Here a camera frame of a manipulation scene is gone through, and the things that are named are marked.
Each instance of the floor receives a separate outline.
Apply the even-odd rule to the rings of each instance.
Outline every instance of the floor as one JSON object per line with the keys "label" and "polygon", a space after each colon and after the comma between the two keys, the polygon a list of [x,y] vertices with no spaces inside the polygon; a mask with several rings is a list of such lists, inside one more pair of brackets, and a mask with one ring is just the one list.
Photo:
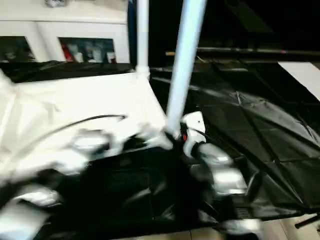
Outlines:
{"label": "floor", "polygon": [[[320,234],[317,232],[319,222],[296,229],[294,224],[313,215],[304,215],[282,220],[265,221],[263,230],[265,240],[320,240]],[[212,228],[201,228],[191,231],[175,232],[170,234],[159,234],[150,236],[140,236],[134,240],[223,240],[224,236]]]}

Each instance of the metal pole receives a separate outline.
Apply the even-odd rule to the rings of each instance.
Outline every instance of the metal pole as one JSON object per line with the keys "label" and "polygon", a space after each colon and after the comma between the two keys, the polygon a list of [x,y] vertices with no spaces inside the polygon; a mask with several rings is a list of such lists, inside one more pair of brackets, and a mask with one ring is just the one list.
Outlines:
{"label": "metal pole", "polygon": [[149,74],[149,0],[137,0],[137,66],[138,73]]}
{"label": "metal pole", "polygon": [[167,130],[180,131],[207,0],[184,0],[167,107]]}

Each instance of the black cable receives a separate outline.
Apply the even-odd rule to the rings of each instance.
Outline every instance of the black cable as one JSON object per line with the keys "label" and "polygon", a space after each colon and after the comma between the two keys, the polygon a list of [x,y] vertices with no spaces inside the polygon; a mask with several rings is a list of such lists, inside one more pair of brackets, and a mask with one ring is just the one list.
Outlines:
{"label": "black cable", "polygon": [[23,147],[22,149],[20,149],[16,155],[14,155],[11,160],[10,160],[10,164],[15,164],[14,162],[14,159],[16,159],[19,155],[21,155],[22,153],[25,153],[25,152],[28,152],[29,149],[32,148],[32,146],[35,146],[37,144],[39,144],[41,141],[49,138],[50,136],[58,133],[58,132],[61,132],[65,129],[68,129],[74,125],[77,125],[77,124],[81,124],[81,123],[84,123],[84,122],[88,122],[88,121],[91,121],[91,120],[95,120],[95,119],[102,119],[102,118],[120,118],[120,120],[123,120],[125,118],[127,118],[126,115],[116,115],[116,114],[109,114],[109,115],[97,115],[97,116],[91,116],[91,117],[88,117],[88,118],[85,118],[85,119],[82,119],[82,120],[78,120],[78,121],[75,121],[75,122],[72,122],[72,123],[69,123],[67,125],[64,125],[64,126],[61,126],[57,129],[54,129],[48,133],[46,133],[45,135],[42,135],[41,137],[39,137],[38,139],[34,140],[33,142],[29,143],[27,146]]}
{"label": "black cable", "polygon": [[23,152],[24,149],[27,149],[27,148],[30,148],[32,145],[36,145],[38,144],[38,142],[41,142],[43,140],[45,140],[46,138],[58,133],[58,132],[61,132],[65,129],[68,129],[74,125],[78,125],[78,124],[81,124],[81,123],[84,123],[84,122],[88,122],[88,121],[91,121],[91,120],[95,120],[95,119],[103,119],[103,118],[121,118],[121,120],[125,119],[127,116],[125,115],[116,115],[116,114],[109,114],[109,115],[97,115],[97,116],[91,116],[91,117],[88,117],[88,118],[85,118],[85,119],[82,119],[82,120],[79,120],[79,121],[75,121],[75,122],[72,122],[72,123],[69,123],[67,125],[64,125],[64,126],[61,126],[57,129],[54,129],[48,133],[46,133],[45,135],[42,135],[41,137],[39,137],[38,139],[36,139],[35,141],[31,142],[30,144],[28,144],[26,147],[24,147],[22,150],[20,150],[19,152]]}

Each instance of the cabinet door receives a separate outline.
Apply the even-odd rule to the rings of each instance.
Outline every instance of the cabinet door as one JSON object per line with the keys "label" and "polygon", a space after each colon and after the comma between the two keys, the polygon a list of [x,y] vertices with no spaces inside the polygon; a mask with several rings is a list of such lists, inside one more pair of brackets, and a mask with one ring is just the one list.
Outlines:
{"label": "cabinet door", "polygon": [[56,61],[129,63],[125,24],[38,22],[50,57]]}
{"label": "cabinet door", "polygon": [[0,62],[46,62],[47,49],[32,21],[0,21]]}

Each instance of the shelf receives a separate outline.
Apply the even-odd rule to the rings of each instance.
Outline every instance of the shelf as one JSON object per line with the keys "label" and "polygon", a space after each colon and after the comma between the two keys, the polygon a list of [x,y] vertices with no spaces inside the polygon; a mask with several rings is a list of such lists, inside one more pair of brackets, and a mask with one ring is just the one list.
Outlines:
{"label": "shelf", "polygon": [[0,21],[127,24],[127,0],[69,0],[51,8],[44,0],[1,0]]}

